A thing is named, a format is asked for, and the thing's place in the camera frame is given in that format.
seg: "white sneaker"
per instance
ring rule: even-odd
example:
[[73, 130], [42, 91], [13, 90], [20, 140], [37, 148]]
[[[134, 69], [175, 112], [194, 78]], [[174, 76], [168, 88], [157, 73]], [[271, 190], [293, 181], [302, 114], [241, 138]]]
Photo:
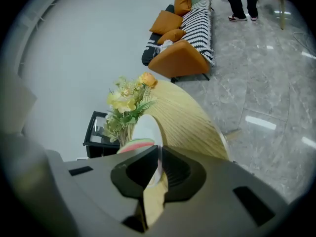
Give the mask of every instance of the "white sneaker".
[[228, 19], [229, 19], [230, 21], [247, 21], [247, 18], [246, 18], [246, 17], [245, 17], [245, 18], [237, 18], [237, 17], [235, 17], [234, 15], [229, 16]]

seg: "round wooden table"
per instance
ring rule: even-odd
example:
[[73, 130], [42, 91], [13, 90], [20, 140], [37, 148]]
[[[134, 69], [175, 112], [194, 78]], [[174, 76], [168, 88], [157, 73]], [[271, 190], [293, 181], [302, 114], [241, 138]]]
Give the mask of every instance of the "round wooden table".
[[[158, 98], [157, 102], [144, 111], [144, 114], [150, 114], [156, 119], [164, 145], [228, 159], [224, 136], [187, 92], [173, 83], [159, 80], [151, 95]], [[133, 127], [130, 127], [126, 141], [131, 139], [132, 129]], [[163, 211], [163, 198], [167, 190], [166, 174], [163, 174], [156, 186], [144, 190], [144, 206], [149, 227]]]

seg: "orange cushion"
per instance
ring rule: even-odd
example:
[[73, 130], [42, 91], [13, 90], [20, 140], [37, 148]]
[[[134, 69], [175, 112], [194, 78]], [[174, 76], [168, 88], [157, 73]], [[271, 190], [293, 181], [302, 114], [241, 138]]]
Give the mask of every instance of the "orange cushion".
[[169, 11], [162, 10], [149, 31], [155, 34], [164, 35], [171, 30], [178, 29], [181, 26], [181, 23], [182, 17]]
[[165, 40], [171, 40], [172, 42], [176, 42], [182, 38], [182, 36], [186, 34], [186, 31], [175, 29], [167, 32], [162, 35], [162, 37], [158, 40], [157, 44], [163, 44]]
[[174, 13], [183, 16], [191, 10], [191, 0], [175, 0]]

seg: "gray marble floor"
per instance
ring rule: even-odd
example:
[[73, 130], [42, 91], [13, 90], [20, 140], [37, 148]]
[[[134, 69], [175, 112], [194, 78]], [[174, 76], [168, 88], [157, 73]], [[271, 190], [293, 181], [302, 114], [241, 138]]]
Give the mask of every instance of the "gray marble floor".
[[[246, 0], [242, 0], [245, 13]], [[227, 0], [212, 0], [216, 66], [210, 81], [183, 77], [191, 94], [226, 134], [231, 160], [290, 202], [308, 187], [316, 168], [316, 50], [299, 12], [286, 2], [279, 26], [277, 0], [259, 0], [256, 22], [229, 22]], [[307, 43], [304, 48], [293, 37]]]

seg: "black and white striped cushion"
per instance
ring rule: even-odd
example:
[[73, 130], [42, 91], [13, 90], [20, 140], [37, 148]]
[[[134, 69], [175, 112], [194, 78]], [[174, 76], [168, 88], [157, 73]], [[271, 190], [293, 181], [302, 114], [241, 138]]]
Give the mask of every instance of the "black and white striped cushion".
[[201, 0], [193, 5], [192, 10], [183, 16], [180, 29], [186, 31], [182, 40], [189, 42], [211, 65], [214, 65], [210, 1]]

